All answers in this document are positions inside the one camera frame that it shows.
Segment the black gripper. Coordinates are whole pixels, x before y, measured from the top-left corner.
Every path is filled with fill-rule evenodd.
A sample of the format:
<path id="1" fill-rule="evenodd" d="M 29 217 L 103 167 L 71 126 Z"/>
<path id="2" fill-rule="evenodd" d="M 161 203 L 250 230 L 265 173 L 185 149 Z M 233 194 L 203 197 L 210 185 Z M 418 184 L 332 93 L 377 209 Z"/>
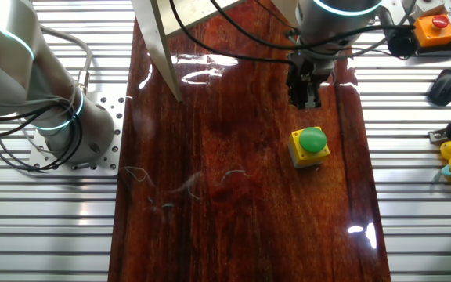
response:
<path id="1" fill-rule="evenodd" d="M 306 57 L 301 52 L 291 52 L 287 58 L 292 65 L 287 74 L 289 102 L 297 109 L 314 109 L 321 107 L 319 88 L 334 72 L 333 60 L 321 60 Z M 301 82 L 307 82 L 305 90 Z"/>

